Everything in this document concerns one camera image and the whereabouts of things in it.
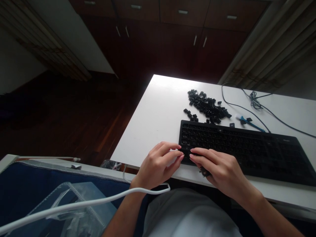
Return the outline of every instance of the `pile of keycaps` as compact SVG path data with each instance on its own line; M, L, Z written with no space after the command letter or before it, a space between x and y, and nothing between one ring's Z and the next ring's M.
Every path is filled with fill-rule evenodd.
M208 118L206 120L206 123L211 124L219 124L221 122L220 119L224 117L230 118L231 115L227 112L227 109L225 107L216 106L216 99L208 98L206 96L206 93L201 91L199 94L197 94L197 90L192 89L188 91L189 94L189 105L193 105L196 107L201 113L204 113L205 116ZM194 115L194 118L192 118L191 113L187 113L188 117L190 117L191 121L194 121L196 118Z

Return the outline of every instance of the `curtain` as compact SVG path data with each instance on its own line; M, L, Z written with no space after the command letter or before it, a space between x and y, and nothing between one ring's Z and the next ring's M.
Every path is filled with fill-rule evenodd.
M282 87L316 62L315 19L315 0L287 0L223 83L269 93Z
M25 0L0 0L0 25L52 71L80 81L91 78L83 64Z

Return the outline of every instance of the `white cable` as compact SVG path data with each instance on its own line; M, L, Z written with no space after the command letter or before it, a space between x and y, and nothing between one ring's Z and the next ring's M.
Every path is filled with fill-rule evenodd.
M63 206L59 206L59 207L50 208L50 209L47 209L44 211L40 211L40 212L23 217L19 220L16 220L14 222L11 222L9 224L6 224L6 225L0 227L0 236L4 235L10 231L13 231L17 228L20 228L26 224L32 223L34 221L40 220L42 218L45 218L45 217L48 217L48 216L51 216L54 214L57 214L59 212L65 212L65 211L78 209L78 208L84 208L84 207L88 207L88 206L101 205L101 204L119 199L125 195L135 193L135 192L142 192L142 193L147 193L147 194L158 195L158 194L162 194L162 193L170 191L169 184L168 183L163 183L163 184L166 184L168 186L168 188L166 188L164 190L160 190L160 191L152 191L152 190L148 190L148 189L144 189L144 188L132 188L132 189L126 190L122 193L116 194L116 195L111 196L111 197L107 197L107 198L105 197L105 198L90 200L90 201L76 202L76 203L71 203L71 204L67 204L67 205L63 205Z
M131 183L131 181L130 181L130 180L128 180L128 179L126 179L126 178L125 178L125 170L126 170L126 167L127 167L127 164L125 164L125 165L124 165L124 170L123 170L123 179L124 179L126 182Z

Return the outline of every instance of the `plastic packaging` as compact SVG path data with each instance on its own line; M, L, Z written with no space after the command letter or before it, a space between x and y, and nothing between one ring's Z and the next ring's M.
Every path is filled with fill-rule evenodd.
M122 163L111 161L111 160L104 160L101 168L109 169L109 170L119 170L121 168Z
M91 182L59 185L28 215L56 206L105 198ZM59 213L23 226L6 236L61 236L98 237L116 212L112 203Z

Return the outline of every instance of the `dark wood floor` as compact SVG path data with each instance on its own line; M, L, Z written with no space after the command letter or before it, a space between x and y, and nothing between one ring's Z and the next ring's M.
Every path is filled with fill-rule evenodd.
M131 87L111 74L92 76L80 82L48 71L17 89L31 106L0 125L0 159L71 156L94 166L110 159L147 83Z

